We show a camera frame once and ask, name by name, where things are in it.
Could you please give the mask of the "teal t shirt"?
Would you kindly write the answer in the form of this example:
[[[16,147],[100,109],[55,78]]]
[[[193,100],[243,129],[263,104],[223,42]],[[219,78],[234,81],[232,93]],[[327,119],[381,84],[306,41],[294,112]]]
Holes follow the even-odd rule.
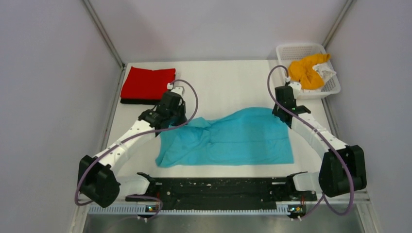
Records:
[[[155,163],[163,168],[294,163],[288,127],[270,108],[244,108],[216,120],[195,118],[160,137]]]

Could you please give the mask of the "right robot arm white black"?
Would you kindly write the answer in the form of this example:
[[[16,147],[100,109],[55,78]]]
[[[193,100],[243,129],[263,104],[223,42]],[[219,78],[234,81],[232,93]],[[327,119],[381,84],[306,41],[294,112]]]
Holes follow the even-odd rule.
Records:
[[[289,199],[298,200],[305,191],[322,192],[332,198],[366,188],[363,149],[339,140],[315,120],[307,107],[298,106],[291,86],[275,88],[272,113],[305,139],[322,160],[319,171],[288,176],[285,194]]]

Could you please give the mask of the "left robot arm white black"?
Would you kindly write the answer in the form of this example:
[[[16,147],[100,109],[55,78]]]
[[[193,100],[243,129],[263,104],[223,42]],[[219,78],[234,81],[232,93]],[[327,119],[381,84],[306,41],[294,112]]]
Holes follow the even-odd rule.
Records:
[[[168,90],[154,109],[142,112],[114,143],[93,157],[86,155],[80,160],[75,203],[79,202],[79,194],[101,207],[108,207],[117,199],[121,183],[116,175],[137,149],[161,132],[187,124],[183,92],[181,86]]]

